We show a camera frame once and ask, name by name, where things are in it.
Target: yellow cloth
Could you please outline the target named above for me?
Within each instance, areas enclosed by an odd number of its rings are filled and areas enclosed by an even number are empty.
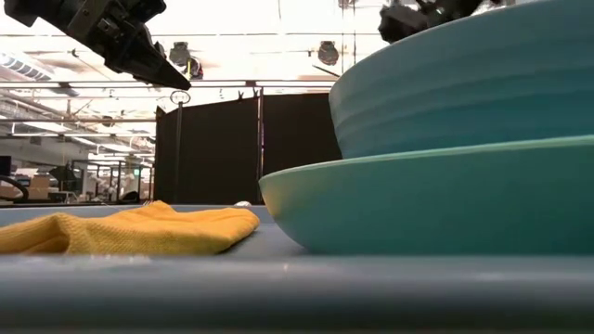
[[[163,202],[104,218],[55,213],[0,228],[0,253],[216,254],[259,225],[246,209],[176,212]]]

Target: gray table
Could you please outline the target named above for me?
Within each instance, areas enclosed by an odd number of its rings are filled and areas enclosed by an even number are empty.
[[[122,208],[59,209],[102,216]],[[262,221],[258,231],[214,257],[0,258],[0,328],[594,329],[594,259],[315,256],[264,208],[252,209]],[[0,221],[54,210],[3,209]]]

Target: teal plate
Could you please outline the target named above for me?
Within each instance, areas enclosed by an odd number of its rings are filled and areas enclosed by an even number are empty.
[[[592,12],[592,0],[510,6],[363,59],[329,96],[342,156],[594,134]]]
[[[334,161],[260,181],[327,254],[594,254],[594,135]]]

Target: teal bowl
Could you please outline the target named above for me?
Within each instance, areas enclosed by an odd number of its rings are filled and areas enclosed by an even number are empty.
[[[266,207],[315,253],[594,254],[594,136],[334,161],[267,175]]]
[[[592,12],[592,0],[510,6],[363,59],[329,96],[342,156],[594,134]]]

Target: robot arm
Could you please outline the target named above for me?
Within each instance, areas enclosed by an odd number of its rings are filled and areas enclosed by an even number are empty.
[[[190,82],[152,43],[145,25],[165,8],[163,0],[5,0],[9,17],[29,27],[46,20],[102,56],[112,71],[188,90]]]
[[[381,9],[381,38],[394,43],[417,32],[472,15],[484,0],[417,0],[419,10],[394,1]],[[502,0],[490,0],[499,5]]]

